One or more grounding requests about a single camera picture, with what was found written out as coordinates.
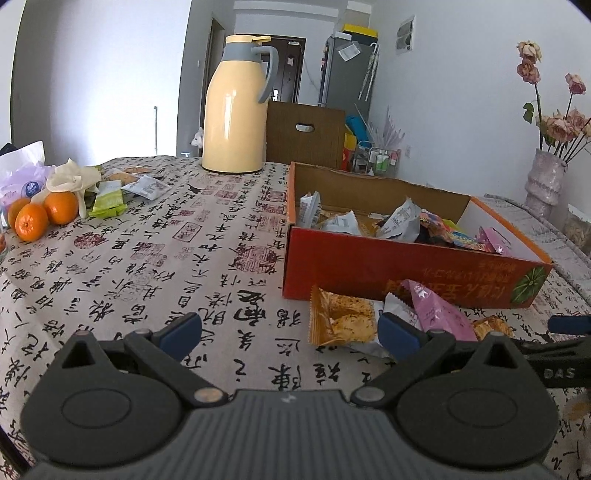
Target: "door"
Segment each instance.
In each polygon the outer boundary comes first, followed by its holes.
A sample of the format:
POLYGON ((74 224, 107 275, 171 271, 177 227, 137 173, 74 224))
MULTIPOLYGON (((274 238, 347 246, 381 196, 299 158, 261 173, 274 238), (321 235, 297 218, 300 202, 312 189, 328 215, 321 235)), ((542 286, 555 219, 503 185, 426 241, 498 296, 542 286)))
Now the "door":
POLYGON ((215 18, 212 18, 212 29, 207 41, 207 53, 204 64, 205 70, 203 74, 203 90, 201 95, 201 126, 205 124, 205 99, 207 88, 209 87, 213 74, 222 59, 224 43, 226 41, 225 33, 224 28, 219 22, 215 18))
MULTIPOLYGON (((304 64, 305 38, 272 37, 265 45, 275 47, 279 53, 277 78, 269 95, 274 102, 296 103, 304 64)), ((263 71, 268 68, 269 55, 261 56, 263 71)))

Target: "black cable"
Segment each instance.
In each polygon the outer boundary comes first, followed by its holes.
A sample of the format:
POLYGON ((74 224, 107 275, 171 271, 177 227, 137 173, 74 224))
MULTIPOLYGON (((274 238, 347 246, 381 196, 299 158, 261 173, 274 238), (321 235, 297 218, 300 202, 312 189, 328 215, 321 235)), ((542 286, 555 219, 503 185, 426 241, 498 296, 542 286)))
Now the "black cable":
POLYGON ((19 475, 22 476, 31 469, 29 462, 18 451, 2 427, 0 427, 0 453, 14 467, 19 475))

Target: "brown door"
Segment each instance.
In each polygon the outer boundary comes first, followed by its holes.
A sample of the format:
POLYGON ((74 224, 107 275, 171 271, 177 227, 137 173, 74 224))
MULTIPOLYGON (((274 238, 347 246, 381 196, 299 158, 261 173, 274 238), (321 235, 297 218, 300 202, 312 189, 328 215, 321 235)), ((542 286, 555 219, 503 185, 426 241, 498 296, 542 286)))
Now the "brown door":
MULTIPOLYGON (((275 47, 279 53, 277 78, 269 99, 276 102, 297 102, 306 40, 303 38, 273 37, 265 45, 275 47)), ((266 69, 268 67, 269 55, 263 55, 262 61, 264 69, 266 69)))

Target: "pink vase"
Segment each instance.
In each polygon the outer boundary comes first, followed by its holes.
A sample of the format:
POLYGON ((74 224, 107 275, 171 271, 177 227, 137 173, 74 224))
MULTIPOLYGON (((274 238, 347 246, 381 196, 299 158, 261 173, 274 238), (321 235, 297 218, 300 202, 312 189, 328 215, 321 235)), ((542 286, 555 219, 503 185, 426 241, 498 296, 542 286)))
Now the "pink vase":
POLYGON ((558 204, 566 163, 550 152, 535 151, 534 164, 527 176, 525 204, 543 218, 550 217, 558 204))

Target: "purple packaging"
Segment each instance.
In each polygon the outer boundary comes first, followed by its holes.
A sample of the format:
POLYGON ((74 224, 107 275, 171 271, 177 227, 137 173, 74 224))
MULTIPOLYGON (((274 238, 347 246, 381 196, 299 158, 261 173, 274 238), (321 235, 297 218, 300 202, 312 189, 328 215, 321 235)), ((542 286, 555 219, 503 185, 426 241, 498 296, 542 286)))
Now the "purple packaging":
POLYGON ((476 237, 480 243, 485 244, 491 251, 501 254, 503 257, 511 257, 511 243, 496 229, 480 227, 476 237))
POLYGON ((32 198, 42 191, 53 167, 28 164, 0 181, 0 212, 5 216, 8 207, 22 197, 32 198))
POLYGON ((478 341, 470 321, 460 310, 418 282, 405 280, 402 286, 411 293, 423 331, 443 329, 457 340, 478 341))

